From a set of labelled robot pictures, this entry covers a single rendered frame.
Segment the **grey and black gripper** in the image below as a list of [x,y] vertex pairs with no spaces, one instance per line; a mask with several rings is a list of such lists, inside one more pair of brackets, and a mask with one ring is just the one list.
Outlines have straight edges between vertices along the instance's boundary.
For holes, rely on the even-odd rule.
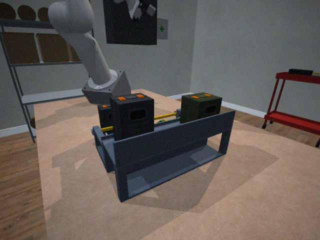
[[139,24],[141,15],[148,16],[145,0],[127,0],[127,3],[129,14],[132,19],[131,23],[135,25],[136,29],[141,29],[141,26]]

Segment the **dark blue metal shelf rack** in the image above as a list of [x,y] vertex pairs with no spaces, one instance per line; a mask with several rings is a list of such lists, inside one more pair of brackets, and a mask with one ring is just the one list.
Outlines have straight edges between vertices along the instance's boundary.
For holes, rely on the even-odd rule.
[[[175,119],[154,123],[154,131],[118,141],[92,127],[107,173],[115,171],[121,203],[227,154],[236,110],[182,124],[181,109],[174,113]],[[217,151],[207,141],[220,133]]]

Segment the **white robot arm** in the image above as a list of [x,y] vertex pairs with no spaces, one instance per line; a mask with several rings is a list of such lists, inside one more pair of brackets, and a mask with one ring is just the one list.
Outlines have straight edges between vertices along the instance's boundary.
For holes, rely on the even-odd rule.
[[90,76],[89,87],[93,90],[111,87],[118,74],[108,68],[97,41],[88,33],[95,22],[89,0],[55,2],[48,8],[48,17],[54,29],[76,51]]

